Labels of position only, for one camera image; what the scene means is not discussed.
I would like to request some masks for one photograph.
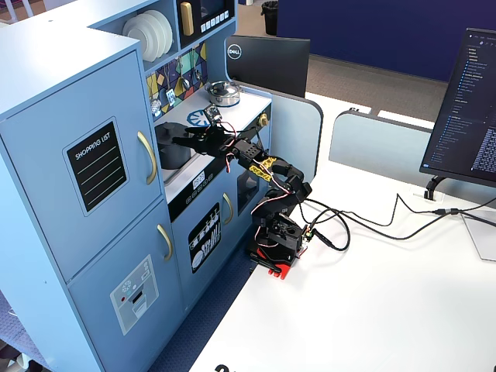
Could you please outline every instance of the cabinet door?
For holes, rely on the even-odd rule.
[[[132,52],[0,124],[66,281],[162,193],[146,102]]]
[[[236,217],[235,179],[222,170],[172,224],[186,308],[198,299],[233,251],[226,229]],[[224,198],[225,193],[231,206]]]
[[[163,201],[71,282],[106,372],[147,369],[182,319],[176,254],[157,229],[167,224]]]

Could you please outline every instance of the black robotic arm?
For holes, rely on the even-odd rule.
[[[205,109],[215,110],[212,105]],[[175,137],[177,145],[190,147],[197,153],[229,162],[237,159],[241,167],[269,182],[271,188],[252,210],[253,223],[258,226],[250,255],[270,273],[284,279],[301,252],[306,227],[300,228],[287,216],[288,210],[303,202],[312,192],[304,174],[279,157],[272,157],[248,139],[222,126],[220,115],[209,117],[211,125],[188,128],[189,137]]]

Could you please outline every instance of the white plate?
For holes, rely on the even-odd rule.
[[[167,17],[162,13],[158,12],[157,10],[147,10],[145,14],[150,14],[151,16],[155,17],[158,20],[158,22],[162,25],[162,29],[164,30],[164,35],[165,35],[164,53],[168,53],[169,50],[171,50],[172,43],[174,42],[174,40],[172,37],[172,27],[169,21],[167,20]]]
[[[157,52],[156,57],[157,58],[160,57],[162,54],[164,54],[164,50],[165,50],[165,35],[164,35],[163,30],[162,30],[162,25],[151,14],[143,13],[143,14],[139,14],[137,17],[138,18],[144,18],[144,19],[148,20],[148,22],[151,23],[153,30],[155,31],[155,34],[157,35],[157,39],[158,39],[158,52]]]
[[[153,62],[157,58],[158,37],[153,30],[152,24],[147,19],[131,18],[124,25],[122,34],[141,41],[141,51],[143,52],[144,60]]]

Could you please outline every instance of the dell logo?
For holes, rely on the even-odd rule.
[[[227,55],[229,56],[229,58],[231,58],[232,60],[237,60],[238,58],[241,57],[241,53],[243,51],[241,50],[241,48],[239,47],[239,45],[237,44],[233,44],[231,45],[228,49],[227,49]]]

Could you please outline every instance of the black sticker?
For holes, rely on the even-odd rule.
[[[114,123],[110,122],[67,151],[77,187],[90,212],[126,182]]]
[[[226,160],[214,159],[188,186],[177,194],[168,205],[170,221],[174,222],[224,168],[226,168]]]
[[[220,226],[220,205],[217,203],[189,233],[188,244],[193,274],[219,244]]]

